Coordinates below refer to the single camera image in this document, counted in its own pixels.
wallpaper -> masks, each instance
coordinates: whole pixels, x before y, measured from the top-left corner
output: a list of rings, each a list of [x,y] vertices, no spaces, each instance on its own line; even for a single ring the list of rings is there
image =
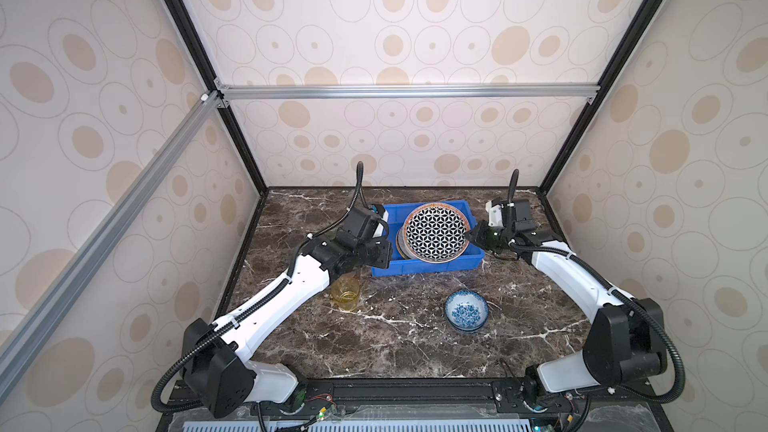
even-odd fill
[[[768,0],[669,0],[550,200],[585,260],[661,304],[675,430],[765,430]]]
[[[235,100],[269,186],[538,186],[583,97]]]
[[[0,406],[1,432],[154,432],[150,393],[211,319],[256,207],[234,150],[214,114]]]
[[[201,84],[159,0],[0,0],[0,346]]]
[[[590,82],[642,0],[185,0],[236,85]]]

